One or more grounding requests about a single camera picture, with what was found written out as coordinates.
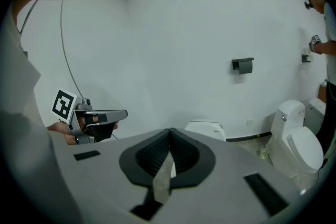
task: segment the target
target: floor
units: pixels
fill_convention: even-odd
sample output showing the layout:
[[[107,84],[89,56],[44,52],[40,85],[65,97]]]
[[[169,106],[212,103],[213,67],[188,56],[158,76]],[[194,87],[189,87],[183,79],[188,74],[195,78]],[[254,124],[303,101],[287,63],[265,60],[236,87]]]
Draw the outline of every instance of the floor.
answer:
[[[252,154],[259,156],[261,149],[265,147],[270,138],[271,136],[269,135],[252,140],[246,140],[240,142],[228,142],[228,143],[234,143],[237,146],[240,146],[250,151]],[[272,161],[270,160],[269,156],[267,156],[265,159],[260,159],[260,161],[267,162],[272,165]],[[172,172],[173,163],[174,163],[173,157],[169,153],[169,155],[167,156],[165,162],[163,163],[161,169],[159,170],[158,174],[156,175],[153,181],[154,198],[156,201],[161,202],[163,204],[169,198],[170,178],[174,174]],[[305,191],[313,187],[318,181],[322,181],[324,180],[324,178],[328,176],[329,171],[328,167],[329,165],[326,166],[326,168],[321,169],[319,173],[315,173],[310,176],[298,175],[292,178],[291,181],[298,187],[300,192],[304,193]]]

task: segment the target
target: brown box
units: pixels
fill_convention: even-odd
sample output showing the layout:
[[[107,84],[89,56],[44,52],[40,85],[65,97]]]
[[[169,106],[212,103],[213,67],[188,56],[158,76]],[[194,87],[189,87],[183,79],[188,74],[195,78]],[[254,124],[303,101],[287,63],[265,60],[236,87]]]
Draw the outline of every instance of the brown box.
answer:
[[[321,85],[319,90],[319,95],[317,96],[322,102],[326,103],[326,96],[327,96],[327,87]]]

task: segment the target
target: toilet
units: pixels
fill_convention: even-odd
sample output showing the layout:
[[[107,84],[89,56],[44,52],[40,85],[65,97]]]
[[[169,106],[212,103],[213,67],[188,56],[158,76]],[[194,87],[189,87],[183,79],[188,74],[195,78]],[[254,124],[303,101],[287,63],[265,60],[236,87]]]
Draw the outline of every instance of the toilet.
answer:
[[[272,123],[272,137],[266,145],[276,169],[293,178],[316,173],[323,163],[323,151],[316,136],[303,127],[305,105],[296,100],[282,103]]]
[[[199,134],[204,134],[206,136],[226,141],[225,132],[223,126],[212,120],[194,120],[190,121],[185,127],[186,131],[191,131]]]

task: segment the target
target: toilet lid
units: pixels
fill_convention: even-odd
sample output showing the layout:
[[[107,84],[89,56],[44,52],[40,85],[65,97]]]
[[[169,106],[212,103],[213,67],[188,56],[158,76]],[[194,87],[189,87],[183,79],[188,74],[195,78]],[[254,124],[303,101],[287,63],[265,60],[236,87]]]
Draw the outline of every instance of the toilet lid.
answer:
[[[318,170],[322,166],[322,147],[316,136],[307,127],[293,132],[288,141],[296,158],[303,166],[313,170]]]

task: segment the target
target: black toilet paper holder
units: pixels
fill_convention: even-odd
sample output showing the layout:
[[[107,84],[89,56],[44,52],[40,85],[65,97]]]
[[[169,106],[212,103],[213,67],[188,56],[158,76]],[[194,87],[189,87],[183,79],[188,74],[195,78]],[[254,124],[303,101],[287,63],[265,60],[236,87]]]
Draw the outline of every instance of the black toilet paper holder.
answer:
[[[239,74],[252,73],[252,60],[254,58],[234,59],[232,60],[232,68],[233,70],[238,70]]]

